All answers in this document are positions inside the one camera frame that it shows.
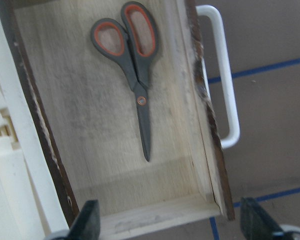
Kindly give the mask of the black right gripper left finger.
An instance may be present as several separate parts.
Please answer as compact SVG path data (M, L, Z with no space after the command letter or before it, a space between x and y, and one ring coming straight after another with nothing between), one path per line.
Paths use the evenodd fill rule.
M68 240L98 240L101 233L99 201L88 200L72 224Z

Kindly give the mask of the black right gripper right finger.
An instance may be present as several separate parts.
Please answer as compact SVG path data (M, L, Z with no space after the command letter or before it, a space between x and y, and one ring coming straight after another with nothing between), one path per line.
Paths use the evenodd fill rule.
M252 197L240 200L240 229L246 240L282 240L284 230Z

